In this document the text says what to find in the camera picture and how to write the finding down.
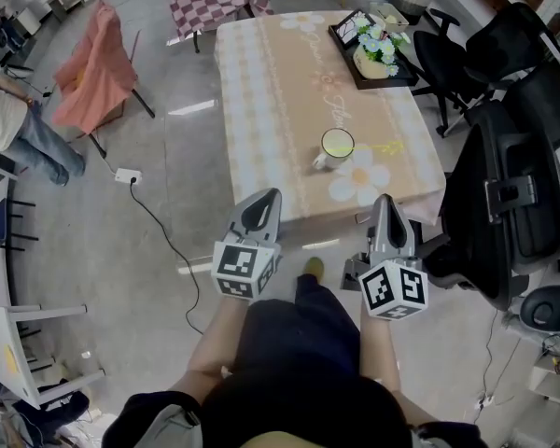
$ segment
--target concrete floor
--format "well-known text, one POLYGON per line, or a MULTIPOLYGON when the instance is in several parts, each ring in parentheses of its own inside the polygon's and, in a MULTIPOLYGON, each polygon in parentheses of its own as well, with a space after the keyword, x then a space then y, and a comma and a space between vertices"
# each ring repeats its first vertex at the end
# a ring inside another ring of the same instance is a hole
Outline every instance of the concrete floor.
MULTIPOLYGON (((220 83, 213 50, 214 35, 200 37, 202 52, 195 54, 190 41, 167 46, 176 37, 166 0, 106 0, 122 20, 125 47, 136 48, 133 66, 141 92, 155 108, 151 119, 132 98, 124 117, 97 133, 118 167, 139 169, 143 181, 136 195, 162 221, 174 244, 190 259, 211 254, 213 242, 233 205, 231 179, 225 149, 220 83), (216 105, 186 116, 169 113, 207 100, 216 105)), ((357 0, 348 0, 350 7, 357 0)), ((272 0, 280 12, 338 9, 339 0, 272 0)), ((51 75, 66 61, 80 39, 89 8, 79 8, 62 25, 49 21, 28 60, 36 69, 38 88, 53 85, 51 75)), ((58 105, 54 93, 45 109, 45 120, 58 105)), ((437 102, 418 98, 424 118, 441 157, 444 171, 454 166, 467 132, 442 140, 437 102)), ((79 131, 56 128, 68 139, 79 131)), ((26 171, 15 188, 21 200, 35 201, 37 208, 26 217, 25 233, 40 242, 25 253, 15 254, 19 303, 59 307, 86 303, 84 316, 51 320, 42 324, 43 350, 66 363, 71 371, 90 371, 100 366, 106 378, 92 388, 93 405, 116 414, 133 393, 163 390, 183 373, 191 350, 199 339, 184 314, 195 301, 189 276, 178 273, 179 259, 165 243, 160 228, 131 199, 129 188, 116 183, 105 164, 83 137, 73 147, 87 159, 82 179, 71 179, 65 188, 55 187, 32 171, 26 171), (81 357, 91 352, 90 358, 81 357)), ((354 221, 340 226, 287 234, 279 273, 266 288, 268 296, 289 297, 295 276, 304 261, 320 256, 327 264, 325 284, 337 290, 345 258, 365 247, 364 229, 354 221), (339 239, 322 249, 310 243, 339 239)), ((208 273, 197 274, 201 297, 190 315, 204 329, 218 300, 208 273)), ((360 295, 338 293, 358 321, 360 295)), ((474 404, 483 390, 485 350, 494 315, 478 293, 432 287, 430 307, 422 314, 393 324, 394 338, 407 396, 435 416, 472 422, 474 404)), ((517 339, 499 326, 491 343, 494 362, 487 374, 488 391, 504 367, 517 339)), ((484 438, 499 446, 508 436, 516 416, 533 400, 525 382, 539 349, 521 342, 496 392, 496 403, 480 420, 484 438)))

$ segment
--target chair backrest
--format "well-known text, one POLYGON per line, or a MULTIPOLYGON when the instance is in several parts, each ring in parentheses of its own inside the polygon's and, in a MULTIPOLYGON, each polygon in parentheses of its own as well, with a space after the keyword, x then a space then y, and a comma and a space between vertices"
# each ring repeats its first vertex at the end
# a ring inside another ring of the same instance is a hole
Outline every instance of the chair backrest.
POLYGON ((538 66, 515 82, 502 100, 516 124, 527 129, 544 128, 553 148, 560 147, 560 64, 538 66))
POLYGON ((468 112, 471 132, 448 178, 448 246, 427 258, 439 277, 460 274, 499 310, 527 275, 560 255, 560 181, 543 127, 523 128, 500 101, 468 112))
POLYGON ((545 54, 540 35, 547 31, 527 4, 511 4, 469 39, 466 65, 490 81, 537 66, 545 54))

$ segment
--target chair seat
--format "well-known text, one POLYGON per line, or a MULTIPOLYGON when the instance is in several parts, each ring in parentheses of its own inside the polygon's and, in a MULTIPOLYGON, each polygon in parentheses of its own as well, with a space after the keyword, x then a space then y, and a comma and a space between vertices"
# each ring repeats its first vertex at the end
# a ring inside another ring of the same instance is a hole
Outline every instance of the chair seat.
POLYGON ((427 74, 427 82, 438 90, 459 94, 465 102, 479 96, 485 85, 470 79, 464 66, 467 53, 455 42, 428 32, 413 35, 414 49, 427 74))

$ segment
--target mug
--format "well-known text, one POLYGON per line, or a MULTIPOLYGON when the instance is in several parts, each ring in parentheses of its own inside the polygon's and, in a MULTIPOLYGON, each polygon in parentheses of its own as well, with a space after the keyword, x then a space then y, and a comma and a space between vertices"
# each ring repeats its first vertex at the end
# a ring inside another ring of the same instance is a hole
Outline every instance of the mug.
POLYGON ((327 130, 321 137, 321 153, 314 159, 316 169, 336 169, 355 149, 355 139, 343 128, 327 130))

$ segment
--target tablecloth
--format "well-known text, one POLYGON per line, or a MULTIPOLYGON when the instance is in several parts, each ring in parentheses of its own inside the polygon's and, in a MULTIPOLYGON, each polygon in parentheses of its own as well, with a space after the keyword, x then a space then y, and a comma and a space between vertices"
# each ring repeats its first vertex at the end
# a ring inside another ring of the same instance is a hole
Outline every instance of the tablecloth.
POLYGON ((218 28, 234 200, 276 187, 282 220, 350 215, 381 193, 434 224, 446 181, 408 88, 359 91, 328 34, 348 12, 304 12, 218 28), (335 171, 312 162, 322 134, 340 127, 355 151, 335 171))
POLYGON ((270 0, 168 0, 168 3, 181 38, 224 19, 247 4, 260 14, 273 14, 270 0))

